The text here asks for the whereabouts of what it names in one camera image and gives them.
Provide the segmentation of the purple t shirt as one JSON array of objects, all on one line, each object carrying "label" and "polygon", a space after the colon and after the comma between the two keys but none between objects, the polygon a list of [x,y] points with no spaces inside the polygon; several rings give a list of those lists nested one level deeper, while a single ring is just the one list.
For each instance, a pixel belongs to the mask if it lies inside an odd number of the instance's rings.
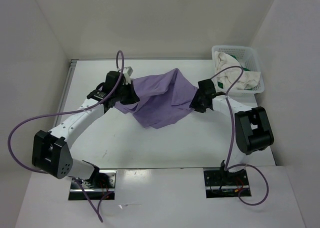
[{"label": "purple t shirt", "polygon": [[142,127],[154,129],[175,124],[189,115],[198,90],[179,69],[133,79],[133,86],[140,101],[131,105],[118,102],[115,108],[131,113]]}]

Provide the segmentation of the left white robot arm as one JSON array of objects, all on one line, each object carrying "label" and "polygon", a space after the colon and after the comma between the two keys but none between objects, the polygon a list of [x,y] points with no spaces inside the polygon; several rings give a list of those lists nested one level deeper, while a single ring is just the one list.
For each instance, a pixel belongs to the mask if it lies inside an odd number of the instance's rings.
[{"label": "left white robot arm", "polygon": [[33,141],[33,166],[58,179],[66,176],[81,179],[90,188],[105,182],[107,178],[99,167],[72,158],[70,149],[79,136],[117,102],[134,104],[140,100],[131,80],[132,72],[131,67],[125,67],[122,74],[108,72],[105,82],[87,95],[75,114],[50,131],[37,132]]}]

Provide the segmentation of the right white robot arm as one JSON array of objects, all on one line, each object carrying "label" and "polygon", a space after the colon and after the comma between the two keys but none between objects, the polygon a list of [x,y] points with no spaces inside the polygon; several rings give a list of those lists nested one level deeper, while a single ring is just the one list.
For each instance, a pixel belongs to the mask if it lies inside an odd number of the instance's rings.
[{"label": "right white robot arm", "polygon": [[231,121],[231,145],[227,158],[221,162],[219,178],[231,184],[249,163],[251,155],[273,144],[274,136],[263,107],[250,107],[217,92],[212,80],[198,82],[198,90],[190,108],[199,113],[207,109],[222,113]]}]

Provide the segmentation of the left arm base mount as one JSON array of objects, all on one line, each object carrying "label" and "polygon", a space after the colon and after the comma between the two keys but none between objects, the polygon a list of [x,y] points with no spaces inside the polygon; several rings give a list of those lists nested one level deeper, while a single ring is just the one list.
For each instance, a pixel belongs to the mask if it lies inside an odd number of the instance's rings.
[{"label": "left arm base mount", "polygon": [[77,178],[78,185],[74,180],[71,181],[68,200],[86,200],[83,190],[91,200],[114,200],[116,187],[116,170],[101,170],[98,181],[90,183],[88,180]]}]

